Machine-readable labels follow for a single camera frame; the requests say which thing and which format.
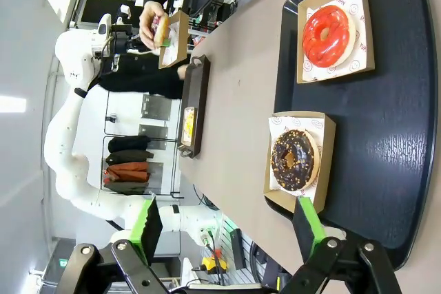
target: red glazed donut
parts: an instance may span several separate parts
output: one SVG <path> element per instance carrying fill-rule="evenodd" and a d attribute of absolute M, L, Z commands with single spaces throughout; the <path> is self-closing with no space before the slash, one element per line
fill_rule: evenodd
<path fill-rule="evenodd" d="M 340 65 L 351 54 L 356 29 L 351 17 L 338 6 L 325 6 L 315 12 L 303 30 L 303 50 L 317 67 Z"/>

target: green sign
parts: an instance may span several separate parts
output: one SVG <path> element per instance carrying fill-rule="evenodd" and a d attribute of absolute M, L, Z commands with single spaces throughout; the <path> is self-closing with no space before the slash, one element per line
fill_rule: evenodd
<path fill-rule="evenodd" d="M 59 259 L 59 262 L 60 262 L 60 266 L 61 266 L 62 268 L 65 268 L 66 265 L 68 265 L 68 260 L 65 260 L 64 258 L 60 258 L 60 259 Z"/>

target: donut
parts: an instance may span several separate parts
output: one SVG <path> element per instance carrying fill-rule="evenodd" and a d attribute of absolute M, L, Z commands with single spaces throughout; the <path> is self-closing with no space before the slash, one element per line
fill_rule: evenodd
<path fill-rule="evenodd" d="M 154 33 L 153 42 L 157 48 L 160 48 L 163 45 L 164 38 L 167 38 L 168 35 L 168 25 L 169 19 L 167 15 L 163 15 L 158 19 L 158 25 L 156 27 L 156 31 Z"/>
<path fill-rule="evenodd" d="M 297 191 L 308 187 L 316 179 L 319 164 L 318 147 L 309 132 L 290 130 L 276 139 L 271 167 L 284 189 Z"/>
<path fill-rule="evenodd" d="M 303 30 L 303 50 L 313 65 L 328 68 L 348 58 L 356 42 L 352 18 L 338 6 L 325 6 L 315 12 Z"/>

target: donut hole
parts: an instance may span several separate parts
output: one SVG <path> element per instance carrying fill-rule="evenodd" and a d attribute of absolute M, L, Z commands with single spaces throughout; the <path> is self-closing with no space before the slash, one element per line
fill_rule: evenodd
<path fill-rule="evenodd" d="M 284 168 L 291 169 L 296 164 L 296 157 L 292 151 L 285 151 L 283 153 L 282 158 L 285 160 Z"/>
<path fill-rule="evenodd" d="M 329 36 L 329 28 L 324 28 L 321 32 L 320 32 L 320 39 L 322 41 L 324 41 L 326 38 L 328 38 Z"/>

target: chocolate glaze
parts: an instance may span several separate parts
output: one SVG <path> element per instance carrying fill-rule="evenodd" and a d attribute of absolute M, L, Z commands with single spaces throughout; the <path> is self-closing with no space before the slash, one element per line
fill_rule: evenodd
<path fill-rule="evenodd" d="M 294 156 L 291 167 L 285 159 L 287 155 Z M 291 130 L 277 138 L 271 153 L 271 166 L 277 183 L 284 189 L 302 189 L 311 178 L 313 165 L 314 150 L 303 131 Z"/>

